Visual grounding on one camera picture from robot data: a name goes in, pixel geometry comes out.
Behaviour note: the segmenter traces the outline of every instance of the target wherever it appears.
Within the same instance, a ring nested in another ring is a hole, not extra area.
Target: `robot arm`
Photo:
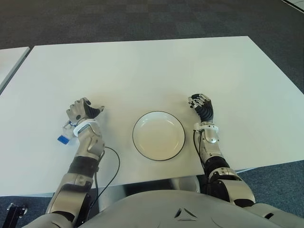
[[[219,149],[219,128],[213,123],[211,100],[203,94],[188,98],[201,123],[194,125],[199,133],[199,155],[208,177],[206,193],[240,207],[252,206],[254,195],[249,186],[231,169]]]
[[[46,215],[41,216],[26,227],[68,228],[79,225],[88,211],[88,195],[93,184],[93,175],[104,155],[104,141],[99,125],[93,118],[103,110],[103,106],[90,107],[86,98],[75,101],[66,111],[70,130],[78,137],[80,145],[70,164],[68,172],[49,203]]]

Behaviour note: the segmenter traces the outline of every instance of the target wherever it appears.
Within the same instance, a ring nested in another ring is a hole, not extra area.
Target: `small blue object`
[[[57,138],[58,141],[62,142],[63,144],[67,144],[70,141],[68,138],[64,137],[63,135]]]

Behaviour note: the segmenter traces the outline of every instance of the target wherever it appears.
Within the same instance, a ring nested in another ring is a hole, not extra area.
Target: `gray carpet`
[[[281,0],[2,0],[0,49],[22,46],[249,36],[304,92],[304,14]],[[241,174],[258,202],[304,216],[304,162]],[[0,225],[9,198],[0,198]],[[27,215],[43,213],[32,199]]]

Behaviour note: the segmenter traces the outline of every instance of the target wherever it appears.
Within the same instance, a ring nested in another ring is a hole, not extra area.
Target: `triangular logo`
[[[197,221],[198,217],[189,210],[179,208],[174,216],[178,221]]]

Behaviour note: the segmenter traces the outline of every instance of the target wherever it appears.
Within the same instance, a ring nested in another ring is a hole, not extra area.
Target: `plate rim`
[[[176,156],[181,152],[181,150],[184,148],[184,145],[185,145],[185,142],[186,142],[186,133],[185,133],[184,126],[183,126],[182,124],[181,124],[181,127],[182,127],[182,130],[183,130],[183,132],[184,132],[184,142],[183,142],[183,144],[182,144],[180,150],[179,150],[179,151],[176,153],[176,155],[174,155],[173,157],[170,157],[170,158],[168,158],[168,159],[163,159],[163,160],[156,160],[156,159],[148,158],[147,156],[145,156],[144,154],[142,154],[142,153],[139,151],[139,149],[136,147],[136,144],[135,144],[135,142],[134,142],[134,129],[135,129],[135,126],[137,125],[138,121],[139,121],[142,117],[144,117],[145,115],[150,114],[150,113],[166,113],[166,114],[169,114],[169,115],[173,116],[173,117],[181,124],[180,120],[179,120],[178,118],[176,118],[176,116],[174,116],[174,115],[172,115],[172,114],[170,114],[170,113],[168,113],[168,112],[165,112],[165,111],[151,111],[151,112],[145,113],[144,115],[142,115],[141,117],[138,118],[138,120],[137,120],[136,123],[134,124],[133,130],[132,130],[132,141],[133,141],[133,144],[134,144],[136,150],[137,150],[142,156],[144,156],[145,158],[150,159],[150,160],[152,160],[152,161],[161,162],[161,161],[167,161],[167,160],[170,160],[170,159],[176,157]]]

